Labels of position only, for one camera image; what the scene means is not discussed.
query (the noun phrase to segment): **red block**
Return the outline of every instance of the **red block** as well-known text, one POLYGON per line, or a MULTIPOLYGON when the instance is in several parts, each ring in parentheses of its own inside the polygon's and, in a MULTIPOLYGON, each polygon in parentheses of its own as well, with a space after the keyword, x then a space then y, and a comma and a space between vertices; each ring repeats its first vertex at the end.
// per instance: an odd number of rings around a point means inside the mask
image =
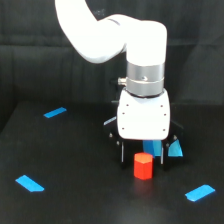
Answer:
POLYGON ((141 180, 147 180, 152 178, 152 170, 153 156, 145 152, 136 153, 134 157, 134 176, 141 180))

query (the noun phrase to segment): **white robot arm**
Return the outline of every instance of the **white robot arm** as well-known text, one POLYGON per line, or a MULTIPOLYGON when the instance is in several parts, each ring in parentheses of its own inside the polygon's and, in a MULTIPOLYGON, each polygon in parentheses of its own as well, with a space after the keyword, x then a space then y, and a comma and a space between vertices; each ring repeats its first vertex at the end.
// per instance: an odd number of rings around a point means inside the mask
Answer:
POLYGON ((126 139, 165 139, 170 124, 164 87, 167 31, 163 24, 112 15, 97 21, 85 0, 55 0, 59 23, 77 52, 103 63, 126 52, 127 77, 117 121, 126 139))

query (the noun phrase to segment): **black background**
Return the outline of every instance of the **black background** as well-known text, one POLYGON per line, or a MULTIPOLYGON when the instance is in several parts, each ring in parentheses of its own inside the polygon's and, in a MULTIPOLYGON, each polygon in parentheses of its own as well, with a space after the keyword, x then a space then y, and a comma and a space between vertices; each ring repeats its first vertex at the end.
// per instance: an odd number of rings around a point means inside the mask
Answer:
MULTIPOLYGON (((171 103, 223 104, 223 1, 87 3, 97 19, 124 14, 167 27, 165 87, 171 103)), ((125 54, 100 65, 77 54, 58 24, 53 0, 0 0, 1 126, 22 100, 109 102, 109 80, 125 75, 125 54)))

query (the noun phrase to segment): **blue tape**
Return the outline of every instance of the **blue tape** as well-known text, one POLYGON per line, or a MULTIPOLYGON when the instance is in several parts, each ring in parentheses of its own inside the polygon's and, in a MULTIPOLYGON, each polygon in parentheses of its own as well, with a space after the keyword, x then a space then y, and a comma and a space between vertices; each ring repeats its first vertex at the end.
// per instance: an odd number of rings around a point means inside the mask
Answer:
POLYGON ((61 107, 61 108, 53 110, 53 111, 51 111, 49 113, 44 114, 44 116, 46 118, 51 118, 51 117, 54 117, 54 116, 56 116, 58 114, 61 114, 61 113, 65 112, 65 111, 67 111, 67 110, 65 108, 61 107))
POLYGON ((24 188, 26 188, 30 192, 35 192, 35 191, 43 191, 44 188, 41 187, 39 184, 31 180, 29 177, 26 175, 23 175, 22 177, 18 178, 16 180, 17 183, 22 185, 24 188))
POLYGON ((179 140, 176 140, 175 142, 173 142, 173 144, 171 144, 171 146, 169 148, 168 156, 170 156, 170 157, 183 157, 183 152, 182 152, 182 149, 180 147, 179 140))
POLYGON ((203 186, 185 194, 185 196, 190 201, 197 201, 197 200, 205 197, 206 195, 211 194, 214 191, 215 191, 215 189, 213 189, 209 185, 203 185, 203 186))

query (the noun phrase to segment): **black table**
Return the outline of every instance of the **black table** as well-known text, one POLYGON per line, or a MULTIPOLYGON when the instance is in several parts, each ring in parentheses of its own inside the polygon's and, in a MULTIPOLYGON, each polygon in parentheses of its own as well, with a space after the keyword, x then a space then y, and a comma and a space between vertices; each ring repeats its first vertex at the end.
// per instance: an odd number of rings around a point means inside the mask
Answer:
MULTIPOLYGON (((155 166, 147 181, 133 177, 131 164, 119 166, 120 149, 103 129, 115 111, 109 105, 19 103, 0 135, 0 223, 222 223, 224 108, 173 105, 172 116, 185 128, 185 162, 168 172, 155 166), (68 111, 43 117, 59 106, 68 111), (45 190, 30 193, 15 182, 22 175, 45 190), (188 201, 185 193, 203 184, 216 192, 188 201)), ((130 153, 142 150, 133 147, 130 153)))

